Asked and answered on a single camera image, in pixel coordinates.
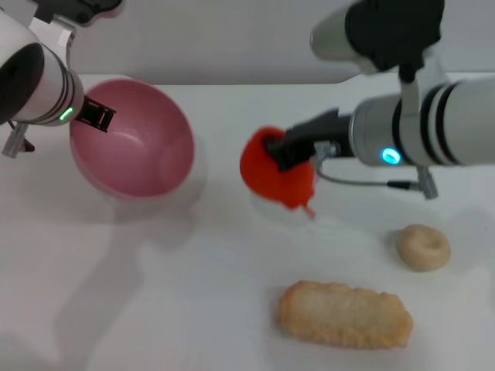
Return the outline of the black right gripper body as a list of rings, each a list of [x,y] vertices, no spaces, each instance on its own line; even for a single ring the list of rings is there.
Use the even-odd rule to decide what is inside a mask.
[[[312,141],[330,142],[338,147],[337,158],[353,158],[354,154],[350,145],[350,121],[349,114],[340,115],[339,111],[327,111],[309,121],[297,124],[286,131],[288,141]]]

